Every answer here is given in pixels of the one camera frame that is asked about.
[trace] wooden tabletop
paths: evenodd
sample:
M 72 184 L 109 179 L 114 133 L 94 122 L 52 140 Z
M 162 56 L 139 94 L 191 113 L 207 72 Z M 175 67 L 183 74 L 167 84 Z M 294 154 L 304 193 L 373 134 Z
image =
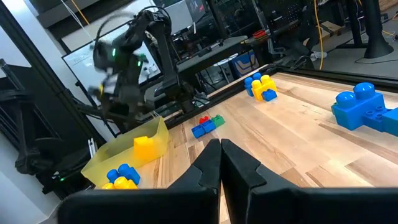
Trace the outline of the wooden tabletop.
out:
M 398 137 L 365 126 L 349 131 L 331 113 L 336 95 L 352 86 L 283 73 L 272 79 L 279 92 L 271 102 L 243 91 L 171 129 L 166 155 L 138 169 L 140 187 L 168 187 L 213 138 L 232 140 L 302 187 L 398 186 Z M 398 94 L 381 93 L 388 108 L 398 107 Z M 195 139 L 191 128 L 217 114 L 226 123 Z M 220 210 L 220 223 L 229 223 L 224 195 Z

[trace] blue lego block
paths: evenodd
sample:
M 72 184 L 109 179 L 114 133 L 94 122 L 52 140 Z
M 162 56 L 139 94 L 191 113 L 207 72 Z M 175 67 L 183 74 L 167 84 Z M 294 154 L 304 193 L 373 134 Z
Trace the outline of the blue lego block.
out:
M 192 134 L 194 135 L 195 138 L 199 138 L 200 136 L 206 134 L 206 131 L 203 128 L 203 126 L 199 124 L 198 126 L 192 128 Z
M 121 164 L 118 169 L 120 176 L 125 177 L 127 180 L 132 180 L 136 185 L 139 184 L 140 176 L 133 167 L 129 167 L 128 164 Z
M 261 80 L 261 73 L 257 72 L 253 75 L 254 80 Z
M 248 95 L 253 97 L 253 91 L 251 90 L 251 83 L 253 82 L 252 78 L 245 78 L 244 79 L 244 88 L 248 92 Z
M 206 133 L 209 133 L 210 131 L 216 129 L 216 124 L 212 120 L 207 120 L 203 124 L 203 129 L 205 129 Z
M 384 131 L 398 136 L 398 108 L 388 111 L 382 116 Z
M 383 106 L 378 106 L 373 110 L 369 110 L 362 115 L 363 124 L 378 130 L 380 132 L 384 131 L 384 126 L 382 122 L 382 115 L 386 112 L 390 111 L 389 109 L 385 109 Z
M 268 89 L 267 91 L 262 92 L 262 98 L 265 101 L 271 101 L 271 100 L 277 98 L 277 95 L 274 90 Z
M 113 170 L 110 170 L 110 171 L 106 174 L 106 177 L 108 178 L 109 182 L 113 184 L 114 181 L 115 181 L 118 177 L 120 177 L 120 175 L 119 175 L 119 173 L 118 173 L 117 170 L 113 169 Z
M 372 83 L 360 83 L 354 87 L 354 93 L 342 92 L 336 97 L 336 104 L 331 106 L 337 123 L 349 130 L 364 124 L 365 112 L 378 106 L 385 107 L 383 95 L 376 93 Z

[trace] yellow block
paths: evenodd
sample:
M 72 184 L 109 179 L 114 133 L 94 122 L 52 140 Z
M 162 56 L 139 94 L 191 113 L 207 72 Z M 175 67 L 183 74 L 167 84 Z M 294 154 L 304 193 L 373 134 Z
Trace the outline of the yellow block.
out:
M 125 177 L 118 177 L 114 181 L 114 187 L 119 190 L 138 189 L 137 185 L 132 180 L 127 180 Z
M 104 186 L 102 186 L 102 189 L 103 190 L 112 190 L 112 189 L 116 189 L 116 188 L 114 187 L 114 185 L 112 183 L 107 183 Z
M 261 82 L 259 80 L 254 80 L 251 83 L 253 95 L 256 100 L 263 100 L 262 99 L 262 92 L 267 91 L 268 89 L 274 90 L 277 92 L 277 88 L 275 86 L 275 82 L 269 77 L 269 75 L 263 75 L 261 77 Z
M 155 148 L 155 141 L 147 136 L 134 138 L 134 149 L 132 151 L 133 164 L 139 167 L 159 157 Z

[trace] gray floor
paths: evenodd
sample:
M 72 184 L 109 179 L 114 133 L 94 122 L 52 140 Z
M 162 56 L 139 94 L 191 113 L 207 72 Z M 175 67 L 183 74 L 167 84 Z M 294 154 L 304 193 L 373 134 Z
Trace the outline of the gray floor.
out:
M 387 11 L 389 17 L 392 18 L 395 12 L 398 10 L 398 6 L 392 7 Z M 392 34 L 398 34 L 398 22 L 389 21 L 383 24 L 383 29 Z M 324 43 L 324 50 L 328 52 L 327 58 L 323 61 L 323 69 L 336 72 L 348 72 L 348 73 L 360 73 L 368 75 L 377 75 L 384 77 L 394 77 L 398 78 L 398 61 L 386 62 L 379 64 L 365 65 L 360 63 L 355 63 L 360 58 L 358 62 L 363 63 L 373 63 L 382 62 L 386 60 L 398 60 L 398 42 L 393 40 L 393 37 L 383 33 L 385 40 L 394 48 L 393 53 L 375 58 L 375 59 L 365 59 L 363 58 L 366 49 L 334 49 L 337 45 L 340 45 L 350 39 L 352 39 L 351 31 L 345 32 L 341 36 L 334 36 L 328 39 Z M 363 42 L 368 41 L 368 36 L 366 34 L 362 35 Z M 315 46 L 313 50 L 320 51 L 320 46 Z M 314 62 L 315 68 L 319 68 L 320 60 Z

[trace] translucent yellow tray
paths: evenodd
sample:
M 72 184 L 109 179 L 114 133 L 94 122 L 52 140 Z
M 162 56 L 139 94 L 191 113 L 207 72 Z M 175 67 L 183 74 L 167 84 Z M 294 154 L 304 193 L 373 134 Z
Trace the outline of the translucent yellow tray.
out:
M 147 136 L 154 141 L 155 151 L 150 154 L 149 159 L 148 157 L 145 160 L 133 158 L 133 140 L 141 136 Z M 101 146 L 81 170 L 81 173 L 96 186 L 101 187 L 109 182 L 106 177 L 109 170 L 117 169 L 123 163 L 134 168 L 140 167 L 163 156 L 167 150 L 168 140 L 169 130 L 167 130 L 164 119 L 160 116 L 156 117 Z

